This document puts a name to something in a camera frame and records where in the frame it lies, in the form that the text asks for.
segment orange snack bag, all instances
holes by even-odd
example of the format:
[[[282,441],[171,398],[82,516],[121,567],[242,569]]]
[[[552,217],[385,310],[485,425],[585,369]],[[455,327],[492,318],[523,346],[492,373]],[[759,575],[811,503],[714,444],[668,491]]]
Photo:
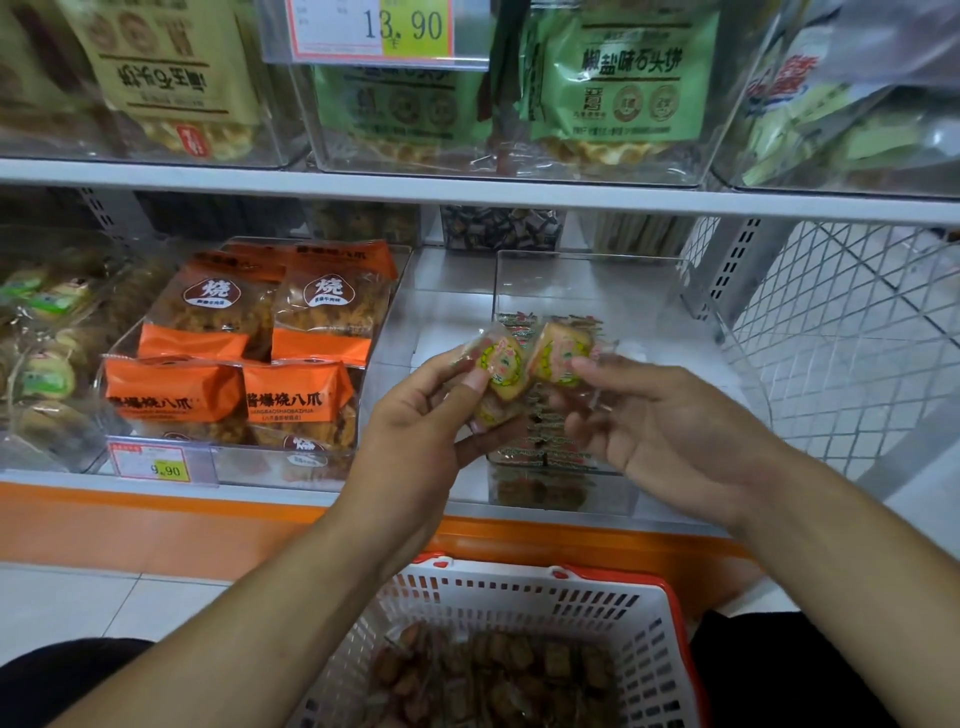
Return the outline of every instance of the orange snack bag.
[[[147,312],[137,355],[265,359],[282,278],[282,266],[248,256],[195,255]]]
[[[274,302],[274,361],[319,359],[366,366],[387,316],[390,281],[320,259],[291,264]]]
[[[104,362],[107,400],[147,437],[249,442],[240,370],[187,359]]]
[[[259,445],[345,450],[356,441],[354,390],[343,364],[244,367],[249,421]]]
[[[394,254],[386,240],[367,243],[302,243],[299,245],[260,245],[245,240],[228,241],[224,246],[230,253],[248,255],[258,260],[294,264],[301,257],[327,263],[344,263],[379,273],[388,280],[399,278]]]

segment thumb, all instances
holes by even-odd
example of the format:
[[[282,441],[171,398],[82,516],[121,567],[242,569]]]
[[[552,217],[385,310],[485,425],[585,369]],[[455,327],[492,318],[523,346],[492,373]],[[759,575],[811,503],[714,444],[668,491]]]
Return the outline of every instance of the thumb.
[[[570,368],[594,387],[647,400],[666,399],[682,385],[679,379],[692,376],[680,367],[645,364],[624,356],[608,356],[599,362],[577,356]]]
[[[489,381],[486,369],[471,369],[426,419],[451,435],[457,434],[477,408]]]

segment red and white shopping basket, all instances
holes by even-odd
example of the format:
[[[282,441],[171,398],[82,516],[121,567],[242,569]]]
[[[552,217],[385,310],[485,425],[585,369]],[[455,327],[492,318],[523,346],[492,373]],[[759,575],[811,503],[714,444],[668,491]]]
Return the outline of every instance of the red and white shopping basket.
[[[414,621],[604,643],[624,728],[707,728],[680,603],[662,579],[626,571],[523,567],[431,554],[380,592],[330,658],[287,728],[356,728],[384,635]]]

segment black pants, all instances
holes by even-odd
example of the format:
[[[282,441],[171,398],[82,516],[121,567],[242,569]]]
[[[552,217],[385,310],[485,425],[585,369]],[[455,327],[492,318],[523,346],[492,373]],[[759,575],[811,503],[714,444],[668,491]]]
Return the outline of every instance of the black pants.
[[[94,638],[51,644],[0,667],[3,728],[43,728],[142,655],[146,640]]]

